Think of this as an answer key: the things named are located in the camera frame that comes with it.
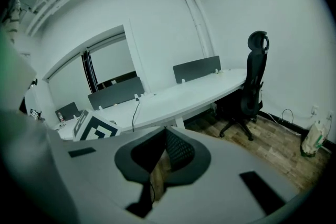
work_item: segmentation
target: chair backrest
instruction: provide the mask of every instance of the chair backrest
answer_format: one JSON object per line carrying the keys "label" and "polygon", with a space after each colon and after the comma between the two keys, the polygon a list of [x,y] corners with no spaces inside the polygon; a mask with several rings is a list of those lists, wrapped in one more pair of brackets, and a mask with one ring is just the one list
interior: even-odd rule
{"label": "chair backrest", "polygon": [[258,113],[261,106],[259,105],[259,91],[261,80],[264,74],[269,40],[264,31],[256,31],[248,38],[248,47],[252,50],[247,58],[247,75],[244,84],[243,95],[240,107],[245,115],[254,116]]}

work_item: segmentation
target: chair headrest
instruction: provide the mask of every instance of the chair headrest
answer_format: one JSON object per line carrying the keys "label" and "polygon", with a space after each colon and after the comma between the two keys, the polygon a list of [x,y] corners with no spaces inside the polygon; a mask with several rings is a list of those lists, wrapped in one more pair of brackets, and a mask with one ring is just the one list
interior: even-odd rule
{"label": "chair headrest", "polygon": [[[247,40],[247,45],[250,50],[262,50],[263,53],[266,54],[269,48],[269,41],[266,35],[267,32],[265,31],[255,31],[252,33]],[[264,48],[264,39],[267,41],[266,48]]]}

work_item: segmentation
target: white desk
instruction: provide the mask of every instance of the white desk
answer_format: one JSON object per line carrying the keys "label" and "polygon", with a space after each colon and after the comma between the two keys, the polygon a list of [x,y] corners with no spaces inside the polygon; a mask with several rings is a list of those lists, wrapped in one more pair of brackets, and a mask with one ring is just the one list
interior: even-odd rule
{"label": "white desk", "polygon": [[[134,117],[134,128],[149,127],[170,120],[175,120],[177,127],[184,128],[184,115],[238,90],[245,80],[246,69],[223,70],[154,94],[144,95],[140,97],[140,105]],[[138,102],[133,99],[96,112],[109,121],[115,121],[122,127],[122,131],[129,131],[132,130],[132,118],[137,105]],[[72,137],[75,125],[75,120],[67,121],[67,126],[59,130],[60,136]]]}

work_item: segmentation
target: desk leg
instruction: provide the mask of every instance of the desk leg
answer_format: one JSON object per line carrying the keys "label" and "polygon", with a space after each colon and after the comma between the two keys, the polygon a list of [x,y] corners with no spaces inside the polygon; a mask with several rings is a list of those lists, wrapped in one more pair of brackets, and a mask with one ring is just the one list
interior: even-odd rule
{"label": "desk leg", "polygon": [[182,117],[181,118],[175,118],[175,123],[176,123],[176,126],[178,128],[185,129]]}

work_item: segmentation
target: power outlet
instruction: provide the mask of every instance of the power outlet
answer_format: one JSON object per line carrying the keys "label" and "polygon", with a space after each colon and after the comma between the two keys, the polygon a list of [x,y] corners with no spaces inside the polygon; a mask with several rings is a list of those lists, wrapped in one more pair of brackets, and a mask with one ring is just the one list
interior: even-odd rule
{"label": "power outlet", "polygon": [[327,116],[327,120],[331,120],[331,117],[334,115],[334,112],[332,110],[330,110],[328,112],[328,116]]}
{"label": "power outlet", "polygon": [[319,107],[317,105],[313,105],[312,109],[311,109],[311,114],[317,115],[317,111],[318,111]]}

